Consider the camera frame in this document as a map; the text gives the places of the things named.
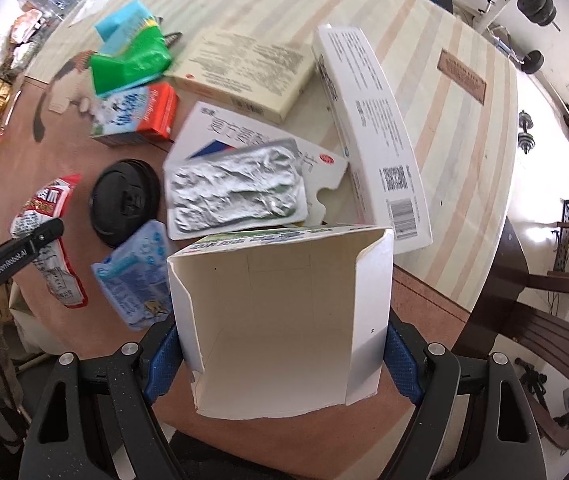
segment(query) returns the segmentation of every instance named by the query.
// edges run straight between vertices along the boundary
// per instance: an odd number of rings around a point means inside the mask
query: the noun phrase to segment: bolt
[[[135,354],[135,352],[138,351],[138,348],[140,348],[140,347],[138,346],[137,343],[125,343],[122,346],[122,353],[124,355],[133,355],[133,354]]]
[[[429,345],[429,352],[433,355],[444,355],[444,346],[440,343],[431,343]]]
[[[509,359],[502,352],[495,352],[493,354],[493,361],[495,361],[499,365],[506,365],[507,362],[509,362]]]
[[[62,354],[58,359],[58,362],[62,366],[70,365],[73,362],[73,354],[71,352],[67,352],[66,354]]]

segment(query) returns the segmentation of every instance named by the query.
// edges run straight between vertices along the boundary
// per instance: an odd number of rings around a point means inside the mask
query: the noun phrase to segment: red and white wrapper
[[[43,187],[24,204],[11,224],[10,233],[18,238],[31,233],[52,218],[64,215],[79,175],[63,176]],[[49,292],[68,308],[87,306],[87,293],[71,268],[62,240],[54,240],[40,250],[34,265],[44,276]]]

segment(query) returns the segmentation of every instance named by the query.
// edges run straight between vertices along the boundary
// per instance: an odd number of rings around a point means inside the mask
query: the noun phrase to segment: orange packaging
[[[107,146],[169,140],[178,96],[168,83],[117,92],[96,111],[91,138]]]

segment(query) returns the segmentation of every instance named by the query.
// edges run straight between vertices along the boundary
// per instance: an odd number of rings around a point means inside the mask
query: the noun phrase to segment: brown label patch
[[[487,82],[462,63],[457,57],[444,49],[442,49],[442,54],[440,54],[438,70],[453,79],[479,101],[480,104],[484,104],[485,94],[487,93]]]

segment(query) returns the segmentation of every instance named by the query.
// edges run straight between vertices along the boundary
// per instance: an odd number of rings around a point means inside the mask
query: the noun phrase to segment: white medicine box
[[[377,393],[389,321],[392,230],[212,235],[169,256],[197,412],[301,415]]]

